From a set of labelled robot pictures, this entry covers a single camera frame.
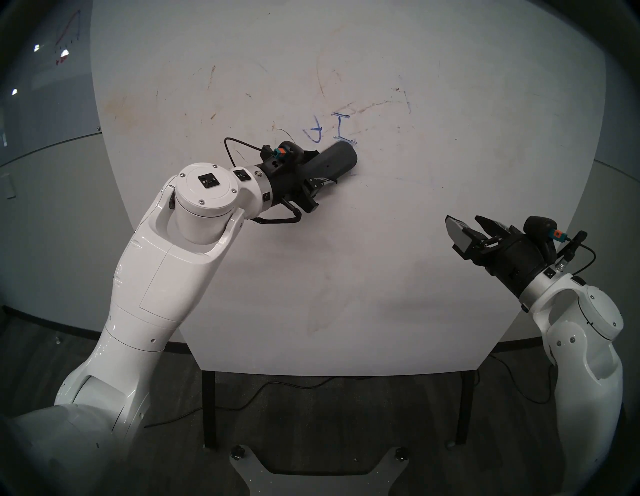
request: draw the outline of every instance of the metal table leg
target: metal table leg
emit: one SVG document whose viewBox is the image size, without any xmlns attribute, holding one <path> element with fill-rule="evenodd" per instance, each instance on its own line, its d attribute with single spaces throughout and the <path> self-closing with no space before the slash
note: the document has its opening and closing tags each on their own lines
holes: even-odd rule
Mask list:
<svg viewBox="0 0 640 496">
<path fill-rule="evenodd" d="M 202 427 L 204 431 L 204 447 L 217 449 L 215 371 L 202 371 Z"/>
<path fill-rule="evenodd" d="M 460 444 L 466 444 L 469 434 L 469 422 L 471 420 L 471 405 L 474 400 L 474 382 L 476 371 L 462 371 L 462 390 L 460 391 L 460 409 L 458 410 L 458 427 L 456 440 L 447 443 L 447 448 L 453 448 Z"/>
</svg>

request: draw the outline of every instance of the brown stain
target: brown stain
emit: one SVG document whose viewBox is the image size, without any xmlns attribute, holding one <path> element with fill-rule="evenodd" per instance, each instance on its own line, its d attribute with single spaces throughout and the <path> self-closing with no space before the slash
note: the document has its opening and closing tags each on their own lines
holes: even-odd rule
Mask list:
<svg viewBox="0 0 640 496">
<path fill-rule="evenodd" d="M 340 33 L 340 31 L 342 31 L 344 28 L 347 27 L 347 23 L 343 23 L 340 26 L 338 26 L 337 28 L 335 28 L 332 32 L 331 32 L 331 36 L 333 35 L 337 35 L 338 33 Z"/>
<path fill-rule="evenodd" d="M 402 102 L 398 102 L 398 101 L 394 101 L 394 100 L 385 100 L 384 102 L 379 102 L 379 103 L 372 103 L 371 105 L 367 105 L 366 107 L 364 107 L 363 109 L 360 110 L 356 110 L 356 113 L 361 114 L 366 110 L 369 110 L 372 107 L 377 107 L 379 105 L 385 105 L 388 103 L 402 103 Z"/>
<path fill-rule="evenodd" d="M 211 87 L 211 83 L 213 81 L 213 72 L 216 70 L 216 66 L 213 65 L 211 67 L 211 74 L 209 74 L 209 85 L 207 86 L 207 89 L 209 89 Z"/>
<path fill-rule="evenodd" d="M 320 52 L 316 57 L 316 77 L 318 78 L 318 86 L 320 86 L 320 92 L 322 93 L 323 98 L 326 100 L 326 97 L 324 96 L 324 88 L 322 86 L 322 83 L 320 82 L 320 72 L 318 71 L 318 63 L 320 62 L 320 55 L 322 55 L 322 52 Z"/>
<path fill-rule="evenodd" d="M 117 128 L 120 132 L 129 132 L 138 127 L 140 122 L 138 110 L 131 103 L 135 99 L 127 101 L 127 96 L 112 97 L 102 106 L 106 116 L 113 116 L 113 120 L 120 120 Z"/>
<path fill-rule="evenodd" d="M 335 110 L 334 112 L 339 112 L 341 110 L 349 109 L 351 112 L 353 112 L 352 114 L 349 114 L 349 115 L 353 115 L 353 114 L 356 113 L 356 111 L 351 108 L 351 105 L 353 105 L 354 103 L 355 103 L 355 101 L 349 102 L 346 105 L 343 105 L 342 107 L 340 107 L 338 110 Z"/>
</svg>

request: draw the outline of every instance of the gray carpet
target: gray carpet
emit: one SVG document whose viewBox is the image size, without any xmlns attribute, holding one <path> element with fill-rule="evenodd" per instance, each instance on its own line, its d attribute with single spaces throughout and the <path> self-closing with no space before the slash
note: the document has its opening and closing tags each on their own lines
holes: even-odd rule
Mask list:
<svg viewBox="0 0 640 496">
<path fill-rule="evenodd" d="M 53 404 L 66 377 L 95 342 L 12 317 L 0 323 L 0 408 L 13 417 Z M 499 354 L 520 388 L 547 396 L 541 348 Z M 126 463 L 101 494 L 248 495 L 228 462 L 235 444 L 250 446 L 273 472 L 367 472 L 395 445 L 411 458 L 389 494 L 549 495 L 563 472 L 553 399 L 537 405 L 515 390 L 507 370 L 480 366 L 467 445 L 449 451 L 460 400 L 458 373 L 335 380 L 315 390 L 269 386 L 247 409 L 218 412 L 220 449 L 202 447 L 202 413 L 141 429 Z M 273 376 L 218 373 L 217 402 L 242 405 Z M 321 378 L 278 378 L 302 385 Z M 200 369 L 189 355 L 165 353 L 152 382 L 147 422 L 201 405 Z"/>
</svg>

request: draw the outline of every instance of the bolt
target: bolt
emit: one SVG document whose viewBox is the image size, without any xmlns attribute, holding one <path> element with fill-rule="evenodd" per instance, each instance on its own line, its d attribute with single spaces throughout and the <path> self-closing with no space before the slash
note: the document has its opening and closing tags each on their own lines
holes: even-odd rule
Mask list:
<svg viewBox="0 0 640 496">
<path fill-rule="evenodd" d="M 244 448 L 239 444 L 233 446 L 233 448 L 231 448 L 231 453 L 229 454 L 229 456 L 234 460 L 240 460 L 241 458 L 244 458 Z"/>
<path fill-rule="evenodd" d="M 396 460 L 397 461 L 406 461 L 409 459 L 409 450 L 405 447 L 400 447 L 396 449 Z"/>
</svg>

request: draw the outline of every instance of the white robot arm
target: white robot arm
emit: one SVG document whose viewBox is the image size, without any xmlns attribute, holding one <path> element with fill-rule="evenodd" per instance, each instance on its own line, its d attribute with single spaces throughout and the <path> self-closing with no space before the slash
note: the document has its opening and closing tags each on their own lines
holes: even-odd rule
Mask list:
<svg viewBox="0 0 640 496">
<path fill-rule="evenodd" d="M 530 217 L 524 233 L 477 216 L 491 236 L 453 217 L 445 219 L 454 250 L 486 268 L 519 300 L 542 334 L 549 360 L 558 366 L 555 398 L 557 428 L 563 446 L 563 491 L 584 486 L 609 452 L 622 402 L 622 364 L 613 340 L 622 331 L 615 303 L 579 276 L 563 274 L 586 233 L 571 240 L 554 221 Z M 553 240 L 569 244 L 556 255 Z M 549 316 L 560 292 L 575 294 L 551 325 Z"/>
<path fill-rule="evenodd" d="M 320 154 L 285 141 L 276 150 L 263 147 L 260 158 L 262 164 L 232 170 L 191 164 L 166 182 L 118 262 L 93 353 L 67 376 L 54 406 L 15 419 L 23 447 L 63 492 L 92 492 L 107 465 L 127 454 L 149 409 L 151 376 L 166 343 L 199 303 L 245 220 L 300 220 L 291 202 L 313 211 L 322 186 L 357 162 L 343 141 Z M 258 217 L 276 204 L 294 217 Z M 181 236 L 202 252 L 174 243 L 172 215 Z"/>
</svg>

